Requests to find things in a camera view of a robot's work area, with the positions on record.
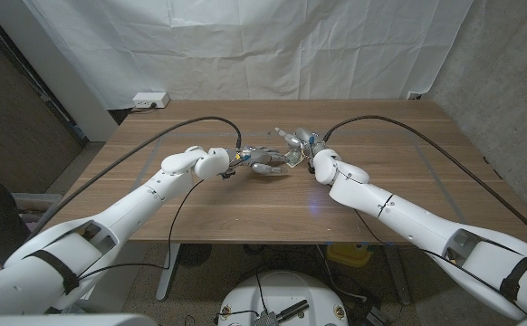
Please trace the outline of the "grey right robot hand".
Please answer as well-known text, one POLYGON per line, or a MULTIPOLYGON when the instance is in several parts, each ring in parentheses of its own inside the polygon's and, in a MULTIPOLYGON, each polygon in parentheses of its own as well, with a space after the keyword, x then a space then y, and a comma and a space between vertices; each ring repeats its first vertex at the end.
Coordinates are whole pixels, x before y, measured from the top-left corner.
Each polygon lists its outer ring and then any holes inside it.
POLYGON ((280 128, 274 130, 291 149, 299 149, 308 158, 313 158, 320 151, 328 148, 324 141, 318 139, 319 135, 310 130, 297 128, 294 133, 286 132, 280 128))

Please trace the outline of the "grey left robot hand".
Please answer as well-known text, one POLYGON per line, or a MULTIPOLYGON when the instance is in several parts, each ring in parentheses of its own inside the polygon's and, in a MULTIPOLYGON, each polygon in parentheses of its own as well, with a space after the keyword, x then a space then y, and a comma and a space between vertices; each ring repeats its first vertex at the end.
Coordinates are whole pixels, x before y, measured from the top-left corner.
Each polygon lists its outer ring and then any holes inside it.
POLYGON ((239 150, 229 150, 229 167, 225 172, 230 176, 238 167, 249 167, 253 172, 264 175, 284 175, 287 173, 281 164, 287 162, 280 151, 266 147, 244 147, 239 150))

